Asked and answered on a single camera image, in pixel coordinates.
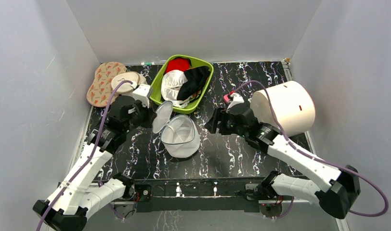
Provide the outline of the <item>white mesh laundry bag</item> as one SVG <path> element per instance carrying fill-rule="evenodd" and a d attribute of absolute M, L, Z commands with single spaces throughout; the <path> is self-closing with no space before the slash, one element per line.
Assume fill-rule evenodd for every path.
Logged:
<path fill-rule="evenodd" d="M 171 117 L 173 103 L 163 102 L 156 110 L 152 123 L 154 134 L 160 133 L 167 152 L 175 158 L 189 158 L 200 147 L 200 135 L 194 121 L 187 115 Z"/>

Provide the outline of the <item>black bra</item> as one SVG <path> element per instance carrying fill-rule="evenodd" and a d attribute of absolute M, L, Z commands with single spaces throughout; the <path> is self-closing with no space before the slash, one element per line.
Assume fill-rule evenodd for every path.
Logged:
<path fill-rule="evenodd" d="M 181 86 L 177 95 L 177 100 L 187 100 L 190 96 L 193 96 L 200 91 L 204 87 L 210 74 L 211 71 L 208 66 L 200 66 L 184 71 L 187 81 Z"/>

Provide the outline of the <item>white bra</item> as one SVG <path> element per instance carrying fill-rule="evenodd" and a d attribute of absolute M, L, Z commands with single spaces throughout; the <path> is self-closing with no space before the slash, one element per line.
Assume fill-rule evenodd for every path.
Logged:
<path fill-rule="evenodd" d="M 187 77 L 181 70 L 171 70 L 167 72 L 161 83 L 161 95 L 164 101 L 172 102 L 174 107 L 185 108 L 191 101 L 195 100 L 196 94 L 178 100 L 182 86 L 187 82 Z"/>

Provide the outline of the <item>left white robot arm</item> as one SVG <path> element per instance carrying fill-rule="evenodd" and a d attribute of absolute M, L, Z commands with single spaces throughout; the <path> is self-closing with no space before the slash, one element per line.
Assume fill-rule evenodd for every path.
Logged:
<path fill-rule="evenodd" d="M 151 125 L 154 113 L 147 96 L 118 96 L 87 137 L 79 159 L 57 189 L 32 210 L 40 217 L 37 230 L 46 224 L 55 231 L 81 231 L 88 219 L 116 199 L 135 195 L 134 181 L 116 174 L 109 182 L 86 193 L 99 170 L 126 141 L 130 130 Z"/>

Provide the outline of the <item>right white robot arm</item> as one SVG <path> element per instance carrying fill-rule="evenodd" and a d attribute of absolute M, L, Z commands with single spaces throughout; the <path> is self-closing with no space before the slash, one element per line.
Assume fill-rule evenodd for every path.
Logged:
<path fill-rule="evenodd" d="M 239 135 L 249 146 L 287 163 L 306 177 L 289 177 L 271 171 L 261 183 L 246 184 L 244 190 L 236 192 L 247 200 L 292 196 L 317 204 L 332 217 L 343 219 L 360 194 L 356 175 L 325 165 L 312 154 L 305 157 L 280 129 L 259 122 L 245 103 L 230 109 L 216 108 L 204 127 L 210 133 Z"/>

